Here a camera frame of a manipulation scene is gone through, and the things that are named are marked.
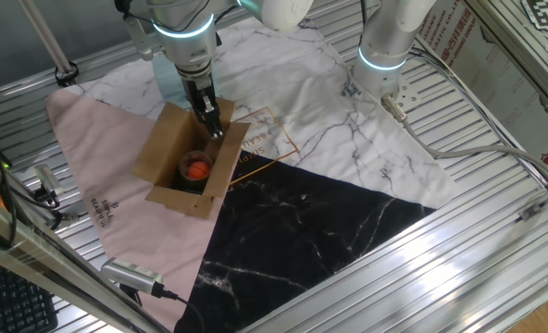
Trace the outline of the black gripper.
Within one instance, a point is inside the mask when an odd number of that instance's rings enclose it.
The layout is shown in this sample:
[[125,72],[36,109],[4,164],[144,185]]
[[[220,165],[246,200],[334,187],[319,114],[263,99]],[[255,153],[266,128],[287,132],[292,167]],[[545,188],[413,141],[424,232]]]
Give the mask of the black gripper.
[[202,123],[212,139],[223,136],[219,106],[211,76],[201,76],[195,80],[182,79],[187,100],[198,121]]

